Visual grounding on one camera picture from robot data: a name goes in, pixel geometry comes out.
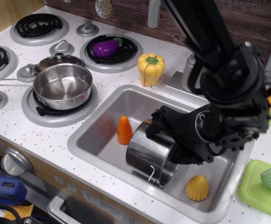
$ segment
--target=speckled countertop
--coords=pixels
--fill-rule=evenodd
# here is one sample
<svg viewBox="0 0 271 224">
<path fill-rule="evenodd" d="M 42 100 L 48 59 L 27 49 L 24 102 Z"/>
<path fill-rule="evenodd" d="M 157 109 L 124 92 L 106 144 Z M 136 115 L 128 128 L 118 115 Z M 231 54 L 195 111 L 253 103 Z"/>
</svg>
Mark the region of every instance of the speckled countertop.
<svg viewBox="0 0 271 224">
<path fill-rule="evenodd" d="M 41 8 L 37 13 L 56 14 L 69 22 L 69 32 L 63 39 L 74 46 L 75 51 L 73 55 L 79 57 L 80 48 L 89 38 L 78 36 L 76 28 L 84 24 L 86 19 L 49 7 Z M 99 35 L 121 34 L 132 37 L 141 44 L 144 53 L 153 52 L 162 55 L 166 61 L 165 73 L 160 78 L 158 85 L 153 87 L 143 87 L 140 84 L 136 67 L 117 74 L 102 74 L 91 71 L 93 84 L 99 93 L 97 107 L 117 87 L 125 84 L 133 84 L 145 88 L 148 91 L 187 104 L 193 108 L 199 107 L 191 102 L 164 93 L 165 84 L 169 81 L 170 77 L 176 71 L 183 71 L 185 61 L 191 54 L 188 49 L 99 22 L 93 21 L 93 23 L 99 27 Z M 28 63 L 37 64 L 42 59 L 50 56 L 49 48 L 53 44 L 39 47 L 22 46 L 12 41 L 9 31 L 10 28 L 7 28 L 0 32 L 0 46 L 10 48 L 17 55 L 18 65 L 8 78 L 16 78 L 17 71 Z M 197 223 L 154 197 L 72 155 L 67 149 L 67 140 L 84 120 L 59 128 L 42 127 L 27 120 L 21 109 L 22 96 L 26 90 L 27 87 L 0 86 L 0 91 L 6 93 L 9 99 L 7 105 L 0 110 L 0 136 L 155 222 L 165 224 Z M 262 134 L 259 140 L 256 141 L 250 155 L 250 160 L 255 159 L 271 164 L 271 127 L 267 134 Z M 220 223 L 271 224 L 271 217 L 243 204 L 236 192 L 226 217 Z"/>
</svg>

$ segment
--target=sink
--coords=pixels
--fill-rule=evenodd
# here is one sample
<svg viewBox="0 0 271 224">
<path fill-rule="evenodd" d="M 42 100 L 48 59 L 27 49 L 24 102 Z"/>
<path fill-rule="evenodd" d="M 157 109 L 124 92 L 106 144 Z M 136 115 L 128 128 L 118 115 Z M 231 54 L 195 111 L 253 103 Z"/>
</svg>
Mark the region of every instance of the sink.
<svg viewBox="0 0 271 224">
<path fill-rule="evenodd" d="M 227 213 L 254 142 L 247 143 L 244 150 L 227 150 L 211 164 L 179 165 L 170 182 L 160 188 L 134 172 L 132 166 L 126 163 L 127 145 L 118 143 L 117 126 L 120 117 L 125 115 L 134 132 L 163 105 L 183 113 L 193 110 L 135 85 L 120 86 L 70 136 L 68 149 L 184 215 L 201 223 L 219 222 Z M 185 193 L 187 182 L 195 175 L 203 175 L 209 182 L 209 196 L 201 202 L 190 200 Z"/>
</svg>

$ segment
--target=stainless steel pot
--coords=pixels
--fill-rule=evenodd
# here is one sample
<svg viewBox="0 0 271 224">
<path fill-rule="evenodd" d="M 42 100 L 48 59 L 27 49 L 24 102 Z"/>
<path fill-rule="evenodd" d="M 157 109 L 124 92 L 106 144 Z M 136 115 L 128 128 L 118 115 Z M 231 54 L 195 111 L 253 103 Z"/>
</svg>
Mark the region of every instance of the stainless steel pot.
<svg viewBox="0 0 271 224">
<path fill-rule="evenodd" d="M 169 159 L 178 145 L 163 131 L 147 138 L 146 129 L 152 120 L 145 120 L 139 125 L 127 147 L 126 162 L 134 171 L 165 187 L 175 174 L 178 164 Z"/>
<path fill-rule="evenodd" d="M 91 73 L 83 66 L 71 63 L 56 64 L 40 72 L 33 85 L 0 84 L 7 86 L 33 86 L 37 98 L 47 107 L 68 110 L 83 104 L 90 96 Z"/>
<path fill-rule="evenodd" d="M 37 74 L 39 74 L 41 71 L 47 69 L 50 66 L 64 63 L 84 66 L 83 61 L 78 57 L 72 55 L 64 55 L 63 53 L 56 53 L 54 56 L 47 57 L 40 61 L 37 65 L 35 65 L 34 70 Z"/>
</svg>

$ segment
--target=pot lid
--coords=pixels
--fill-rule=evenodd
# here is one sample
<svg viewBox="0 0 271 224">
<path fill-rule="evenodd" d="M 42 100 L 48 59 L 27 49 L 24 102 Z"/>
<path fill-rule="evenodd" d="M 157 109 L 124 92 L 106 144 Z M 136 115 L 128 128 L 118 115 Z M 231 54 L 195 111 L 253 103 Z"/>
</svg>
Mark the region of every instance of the pot lid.
<svg viewBox="0 0 271 224">
<path fill-rule="evenodd" d="M 63 63 L 72 63 L 83 66 L 83 62 L 80 58 L 72 56 L 72 55 L 64 55 L 63 53 L 56 53 L 54 56 L 48 57 L 40 61 L 35 66 L 36 72 L 41 72 L 44 69 L 55 65 L 55 64 L 63 64 Z"/>
</svg>

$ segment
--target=yellow corn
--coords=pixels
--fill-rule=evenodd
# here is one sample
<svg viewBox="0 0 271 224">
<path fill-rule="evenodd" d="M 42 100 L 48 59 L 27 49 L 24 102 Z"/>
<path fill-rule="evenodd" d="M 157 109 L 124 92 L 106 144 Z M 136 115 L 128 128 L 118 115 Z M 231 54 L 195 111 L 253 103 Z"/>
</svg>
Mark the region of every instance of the yellow corn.
<svg viewBox="0 0 271 224">
<path fill-rule="evenodd" d="M 204 176 L 194 176 L 188 181 L 185 191 L 189 199 L 193 201 L 205 200 L 209 194 L 208 181 Z"/>
</svg>

